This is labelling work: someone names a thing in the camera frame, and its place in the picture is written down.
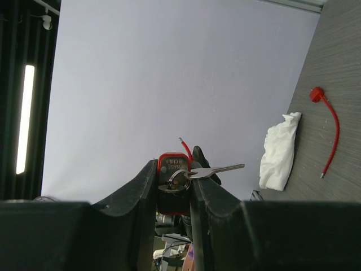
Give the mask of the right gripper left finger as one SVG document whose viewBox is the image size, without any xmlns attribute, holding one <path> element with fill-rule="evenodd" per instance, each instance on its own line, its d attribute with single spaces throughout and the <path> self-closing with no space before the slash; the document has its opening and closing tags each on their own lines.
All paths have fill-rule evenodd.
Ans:
<svg viewBox="0 0 361 271">
<path fill-rule="evenodd" d="M 95 204 L 1 203 L 2 270 L 150 270 L 155 160 Z"/>
</svg>

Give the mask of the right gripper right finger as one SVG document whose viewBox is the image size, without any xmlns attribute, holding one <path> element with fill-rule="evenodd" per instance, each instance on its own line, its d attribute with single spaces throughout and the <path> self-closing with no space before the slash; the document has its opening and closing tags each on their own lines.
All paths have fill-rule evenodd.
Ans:
<svg viewBox="0 0 361 271">
<path fill-rule="evenodd" d="M 196 270 L 359 270 L 360 205 L 241 201 L 194 180 Z"/>
</svg>

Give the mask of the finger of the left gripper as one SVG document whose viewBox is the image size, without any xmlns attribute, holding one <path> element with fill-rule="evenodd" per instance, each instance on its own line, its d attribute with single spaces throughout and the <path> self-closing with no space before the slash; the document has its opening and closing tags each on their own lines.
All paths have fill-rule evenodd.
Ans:
<svg viewBox="0 0 361 271">
<path fill-rule="evenodd" d="M 198 162 L 202 168 L 210 168 L 209 162 L 205 158 L 200 146 L 194 146 L 192 151 L 192 157 L 193 161 Z M 211 175 L 210 178 L 218 185 L 222 184 L 221 179 L 216 174 Z"/>
</svg>

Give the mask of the silver keys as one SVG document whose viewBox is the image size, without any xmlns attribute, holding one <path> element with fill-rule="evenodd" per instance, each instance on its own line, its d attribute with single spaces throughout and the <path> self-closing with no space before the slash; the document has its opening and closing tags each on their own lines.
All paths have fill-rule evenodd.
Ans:
<svg viewBox="0 0 361 271">
<path fill-rule="evenodd" d="M 208 178 L 208 177 L 212 176 L 213 174 L 241 169 L 244 167 L 245 167 L 245 164 L 236 164 L 236 165 L 231 165 L 231 166 L 226 166 L 226 167 L 195 168 L 195 169 L 191 169 L 190 171 L 188 171 L 186 169 L 179 169 L 175 173 L 173 173 L 171 175 L 171 177 L 169 178 L 168 187 L 171 188 L 173 180 L 175 179 L 175 177 L 177 175 L 179 175 L 181 173 L 183 173 L 185 178 L 188 180 L 204 179 L 204 178 Z"/>
</svg>

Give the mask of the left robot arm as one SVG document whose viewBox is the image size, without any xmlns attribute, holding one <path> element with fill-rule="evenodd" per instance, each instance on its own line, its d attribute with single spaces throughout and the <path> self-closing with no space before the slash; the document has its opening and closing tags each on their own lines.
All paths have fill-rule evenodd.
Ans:
<svg viewBox="0 0 361 271">
<path fill-rule="evenodd" d="M 209 168 L 202 149 L 195 146 L 192 156 L 181 152 L 166 152 L 157 163 L 157 212 L 156 234 L 177 233 L 191 237 L 190 197 L 191 180 L 184 175 L 191 163 L 198 162 Z"/>
</svg>

